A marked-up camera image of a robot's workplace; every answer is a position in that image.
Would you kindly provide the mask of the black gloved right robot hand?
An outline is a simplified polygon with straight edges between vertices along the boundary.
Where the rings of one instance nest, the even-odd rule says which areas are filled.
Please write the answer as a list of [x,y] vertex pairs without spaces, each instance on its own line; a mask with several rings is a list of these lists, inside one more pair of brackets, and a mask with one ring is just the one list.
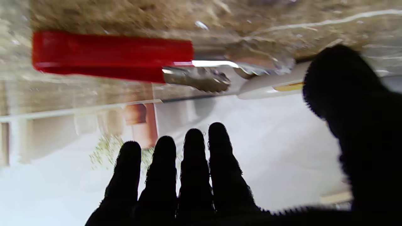
[[176,146],[161,137],[138,195],[141,148],[124,143],[113,176],[87,226],[392,226],[401,225],[401,93],[388,89],[360,54],[344,45],[322,50],[303,80],[303,99],[326,121],[353,196],[350,210],[260,209],[242,177],[220,122],[205,141],[188,130],[176,194]]

